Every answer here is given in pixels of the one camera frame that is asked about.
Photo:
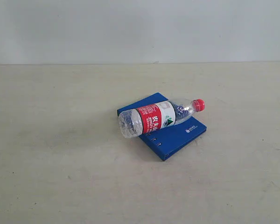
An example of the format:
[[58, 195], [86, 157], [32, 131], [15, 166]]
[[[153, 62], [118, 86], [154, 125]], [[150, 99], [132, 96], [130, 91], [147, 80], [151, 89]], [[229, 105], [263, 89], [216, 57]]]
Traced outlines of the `clear plastic water bottle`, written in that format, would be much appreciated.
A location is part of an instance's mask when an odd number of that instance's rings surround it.
[[179, 125], [204, 109], [202, 99], [166, 100], [121, 112], [119, 127], [125, 138], [134, 138]]

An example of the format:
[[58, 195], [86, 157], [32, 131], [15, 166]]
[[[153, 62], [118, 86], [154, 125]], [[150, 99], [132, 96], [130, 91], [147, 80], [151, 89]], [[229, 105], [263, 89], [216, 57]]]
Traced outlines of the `blue ring binder notebook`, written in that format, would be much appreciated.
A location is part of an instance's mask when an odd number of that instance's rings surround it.
[[[150, 105], [168, 100], [160, 93], [155, 93], [142, 100], [117, 110], [117, 116], [123, 111], [136, 109], [145, 105]], [[192, 116], [187, 121], [167, 128], [160, 129], [138, 136], [145, 144], [154, 151], [161, 160], [165, 161], [181, 148], [195, 140], [207, 130], [207, 127]]]

